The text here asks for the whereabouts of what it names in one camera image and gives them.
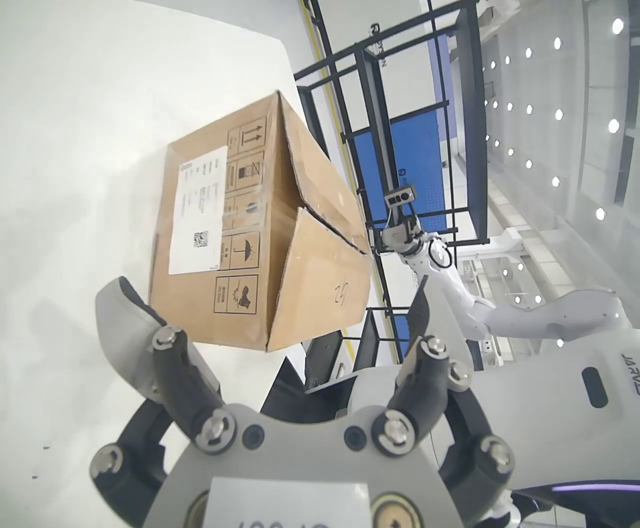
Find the screw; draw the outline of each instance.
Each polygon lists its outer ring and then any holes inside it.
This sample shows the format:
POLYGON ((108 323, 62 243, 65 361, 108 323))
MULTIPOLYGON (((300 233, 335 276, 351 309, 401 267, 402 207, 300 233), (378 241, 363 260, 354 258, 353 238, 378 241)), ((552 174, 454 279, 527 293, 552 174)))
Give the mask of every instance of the screw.
POLYGON ((236 437, 236 421, 233 415, 218 408, 205 420, 195 438, 195 444, 206 454, 225 451, 236 437))
POLYGON ((457 360, 451 360, 449 366, 449 389, 455 392, 464 392, 471 385, 469 368, 457 360))
POLYGON ((444 341, 435 336, 432 336, 427 340, 427 347, 429 347, 429 350, 434 354, 444 354, 447 351, 444 341))
POLYGON ((456 381, 466 380, 469 375, 466 372, 466 368, 462 367, 460 363, 451 364, 451 377, 456 381))
POLYGON ((91 460, 89 473, 92 478, 104 473, 116 474, 122 468, 124 455, 121 448, 115 444, 108 444, 101 447, 91 460))
POLYGON ((506 475, 513 471, 515 461, 511 448, 497 436, 486 436, 480 443, 480 450, 489 455, 498 473, 506 475))
POLYGON ((156 341, 161 345, 169 345, 175 342, 175 339, 178 337, 178 332, 180 330, 175 326, 163 326, 160 330, 156 332, 156 341))
POLYGON ((498 444, 497 442, 489 448, 489 455, 500 467, 508 466, 511 461, 509 450, 503 444, 498 444))
POLYGON ((205 423, 205 426, 202 428, 203 436, 209 442, 215 442, 219 440, 222 436, 222 433, 225 431, 225 420, 224 418, 220 418, 218 416, 213 416, 205 423))
POLYGON ((406 442, 409 431, 400 420, 388 420, 385 423, 385 435, 396 445, 406 442))

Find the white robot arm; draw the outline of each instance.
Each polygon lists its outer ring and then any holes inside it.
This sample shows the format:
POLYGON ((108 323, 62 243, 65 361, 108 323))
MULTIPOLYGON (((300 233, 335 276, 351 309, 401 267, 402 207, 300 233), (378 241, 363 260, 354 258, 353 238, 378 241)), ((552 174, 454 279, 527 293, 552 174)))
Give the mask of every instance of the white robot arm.
POLYGON ((415 217, 408 224, 384 229, 381 237, 419 280, 426 275, 437 282, 466 339, 483 340, 492 334, 571 341, 604 330, 631 328, 620 299, 608 290, 576 290, 536 308, 494 305, 470 294, 447 243, 437 233, 423 231, 415 217))

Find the arrow symbol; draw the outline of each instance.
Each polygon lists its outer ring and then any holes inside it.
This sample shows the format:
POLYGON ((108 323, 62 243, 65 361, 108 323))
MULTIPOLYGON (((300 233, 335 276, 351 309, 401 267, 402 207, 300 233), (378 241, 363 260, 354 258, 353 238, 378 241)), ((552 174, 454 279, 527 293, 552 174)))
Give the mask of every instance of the arrow symbol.
POLYGON ((256 128, 251 129, 251 130, 245 130, 243 131, 242 135, 244 136, 245 134, 250 134, 251 132, 257 132, 258 130, 260 130, 262 127, 260 125, 256 126, 256 128))

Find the ceiling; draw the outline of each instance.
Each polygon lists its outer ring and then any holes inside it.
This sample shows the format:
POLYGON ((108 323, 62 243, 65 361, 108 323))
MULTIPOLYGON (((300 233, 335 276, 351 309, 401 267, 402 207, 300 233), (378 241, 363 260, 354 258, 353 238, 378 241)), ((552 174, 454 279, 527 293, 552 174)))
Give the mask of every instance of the ceiling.
POLYGON ((630 4, 528 3, 483 44, 483 64, 490 178, 579 287, 616 290, 640 324, 640 28, 630 4))

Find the barcode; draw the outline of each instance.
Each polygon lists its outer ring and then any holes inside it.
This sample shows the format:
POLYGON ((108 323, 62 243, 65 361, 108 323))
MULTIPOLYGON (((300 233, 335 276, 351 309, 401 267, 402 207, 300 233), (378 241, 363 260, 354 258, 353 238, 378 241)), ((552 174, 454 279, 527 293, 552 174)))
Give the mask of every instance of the barcode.
POLYGON ((209 245, 209 231, 201 231, 193 234, 193 247, 206 248, 209 245))

